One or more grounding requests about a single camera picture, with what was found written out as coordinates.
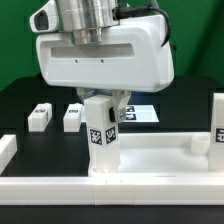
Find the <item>green background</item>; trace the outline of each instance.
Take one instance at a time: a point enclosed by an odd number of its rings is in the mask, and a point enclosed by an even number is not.
[[[158,0],[172,22],[176,75],[210,76],[224,85],[224,1]],[[0,1],[0,90],[39,73],[29,17],[47,0]],[[131,5],[144,0],[129,0]]]

